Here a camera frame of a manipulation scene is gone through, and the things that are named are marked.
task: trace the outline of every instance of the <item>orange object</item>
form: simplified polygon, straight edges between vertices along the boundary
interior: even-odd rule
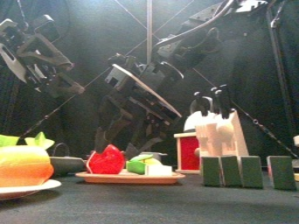
[[[0,187],[38,186],[53,174],[46,151],[37,146],[0,148]]]

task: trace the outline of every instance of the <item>black curtain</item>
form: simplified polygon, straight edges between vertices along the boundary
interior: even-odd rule
[[[219,2],[221,1],[153,1],[153,31],[164,25],[153,33],[153,44],[157,43],[157,39],[177,33],[189,16]],[[116,53],[129,53],[145,63],[145,42],[143,42],[145,28],[140,25],[145,25],[145,0],[24,0],[21,4],[28,24],[42,14],[53,18],[61,35],[54,45],[76,65],[68,75],[81,86],[88,85],[85,93],[74,97],[29,135],[34,136],[38,131],[44,131],[48,138],[69,145],[73,156],[85,157],[93,149],[100,100],[109,90],[104,81],[105,73],[102,73],[108,68],[108,58]],[[2,1],[0,6],[0,18],[2,20],[10,18],[21,23],[22,17],[16,1]],[[296,12],[297,1],[289,1],[284,8],[279,38],[284,50],[285,75],[289,81],[287,85],[292,90],[289,95],[293,101],[293,114],[297,118]],[[284,98],[276,76],[267,20],[261,19],[252,23],[240,18],[220,24],[221,33],[229,32],[231,37],[221,37],[220,51],[199,61],[195,68],[215,85],[229,85],[232,98],[237,105],[268,127],[285,145],[293,148],[292,136],[285,125]],[[14,76],[9,71],[5,73],[14,81]],[[16,88],[12,81],[4,78],[8,77],[6,75],[4,76],[1,70],[1,102],[4,102],[1,103],[4,105],[1,117],[5,117],[1,118],[1,133],[20,136],[68,98],[53,99],[18,81]],[[165,94],[167,100],[184,114],[184,118],[176,130],[169,131],[167,140],[153,147],[155,151],[169,154],[167,163],[171,165],[176,164],[173,133],[183,132],[192,94],[196,91],[204,92],[211,89],[211,84],[192,70],[185,72],[184,77],[172,91]],[[17,93],[13,100],[8,94],[12,91]],[[259,155],[263,159],[267,155],[288,155],[241,111],[239,115],[249,154]]]

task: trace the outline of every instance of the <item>green block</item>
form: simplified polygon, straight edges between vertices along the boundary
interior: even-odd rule
[[[240,164],[240,179],[243,187],[263,188],[263,173],[260,157],[244,156],[239,158]]]
[[[272,186],[277,190],[295,191],[295,172],[288,156],[267,157],[267,170]]]
[[[220,161],[220,174],[224,186],[241,186],[239,174],[239,160],[236,156],[221,156]]]
[[[220,186],[219,157],[200,157],[200,175],[204,186]]]

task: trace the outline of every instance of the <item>plate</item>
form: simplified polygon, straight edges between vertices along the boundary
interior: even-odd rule
[[[0,187],[0,200],[18,199],[40,190],[46,190],[61,185],[61,182],[48,179],[41,185]]]
[[[84,172],[76,173],[76,176],[84,178],[89,183],[105,184],[151,184],[151,185],[171,185],[177,179],[183,179],[184,175],[173,172],[172,176],[145,176],[137,175],[123,170],[119,174],[90,174]]]

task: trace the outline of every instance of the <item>dark table surface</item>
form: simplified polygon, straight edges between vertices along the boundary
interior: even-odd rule
[[[173,185],[90,184],[69,175],[61,186],[0,201],[0,223],[299,223],[299,193],[207,187],[199,174]]]

